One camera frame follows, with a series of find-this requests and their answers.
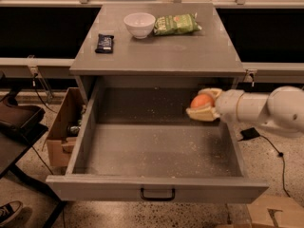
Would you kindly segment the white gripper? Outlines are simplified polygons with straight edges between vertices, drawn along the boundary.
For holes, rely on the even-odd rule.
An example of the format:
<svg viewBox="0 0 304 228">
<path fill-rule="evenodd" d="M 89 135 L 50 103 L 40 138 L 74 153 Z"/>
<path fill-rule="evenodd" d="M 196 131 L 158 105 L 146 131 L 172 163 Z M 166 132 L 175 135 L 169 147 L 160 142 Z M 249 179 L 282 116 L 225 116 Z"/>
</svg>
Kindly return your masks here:
<svg viewBox="0 0 304 228">
<path fill-rule="evenodd" d="M 222 91 L 220 88 L 203 88 L 199 95 L 206 94 L 215 101 L 215 107 L 199 106 L 187 108 L 187 115 L 197 121 L 212 122 L 220 118 L 224 122 L 236 122 L 238 120 L 238 102 L 244 94 L 243 90 L 230 89 Z"/>
</svg>

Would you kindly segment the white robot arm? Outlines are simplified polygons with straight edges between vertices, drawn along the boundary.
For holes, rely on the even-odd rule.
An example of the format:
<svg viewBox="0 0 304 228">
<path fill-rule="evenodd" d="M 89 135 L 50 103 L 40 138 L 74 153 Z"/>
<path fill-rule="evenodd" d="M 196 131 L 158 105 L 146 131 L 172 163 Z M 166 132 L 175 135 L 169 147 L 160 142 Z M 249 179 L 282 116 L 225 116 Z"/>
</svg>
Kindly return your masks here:
<svg viewBox="0 0 304 228">
<path fill-rule="evenodd" d="M 279 87 L 270 94 L 205 88 L 186 113 L 197 121 L 253 124 L 279 136 L 296 138 L 304 134 L 304 91 L 293 86 Z"/>
</svg>

